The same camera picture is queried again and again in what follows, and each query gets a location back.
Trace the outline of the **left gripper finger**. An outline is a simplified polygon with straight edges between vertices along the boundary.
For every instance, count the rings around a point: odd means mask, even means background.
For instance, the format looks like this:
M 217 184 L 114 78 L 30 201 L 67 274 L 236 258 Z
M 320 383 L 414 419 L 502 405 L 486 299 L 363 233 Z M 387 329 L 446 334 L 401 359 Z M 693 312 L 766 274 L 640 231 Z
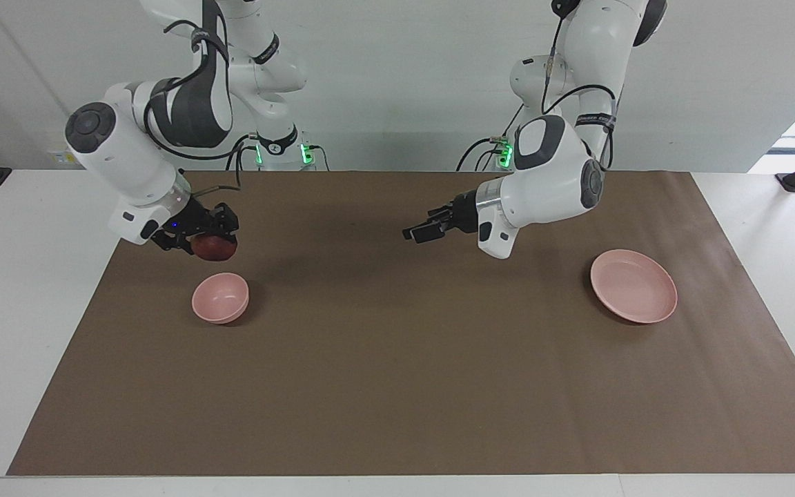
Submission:
M 410 228 L 410 240 L 417 244 L 432 242 L 444 238 L 450 230 L 450 223 L 444 220 L 428 220 Z
M 436 208 L 435 210 L 429 211 L 428 218 L 423 222 L 428 220 L 444 220 L 445 222 L 450 223 L 450 230 L 454 229 L 455 227 L 453 223 L 453 210 L 451 205 L 444 205 L 442 207 Z M 402 235 L 405 240 L 410 240 L 410 228 L 411 227 L 402 231 Z

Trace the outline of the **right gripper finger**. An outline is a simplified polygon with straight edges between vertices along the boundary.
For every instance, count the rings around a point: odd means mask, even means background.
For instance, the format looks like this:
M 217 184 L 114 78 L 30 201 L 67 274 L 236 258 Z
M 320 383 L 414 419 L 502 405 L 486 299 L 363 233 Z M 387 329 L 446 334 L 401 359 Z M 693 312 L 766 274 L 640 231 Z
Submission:
M 177 229 L 171 232 L 168 229 L 162 228 L 151 235 L 151 240 L 155 245 L 163 249 L 163 251 L 179 249 L 180 251 L 185 251 L 186 254 L 194 255 L 195 251 L 190 245 L 190 237 L 195 236 L 196 233 L 197 231 L 193 229 L 188 231 Z
M 237 244 L 235 233 L 239 230 L 239 218 L 229 205 L 219 202 L 213 208 L 213 233 L 214 235 Z

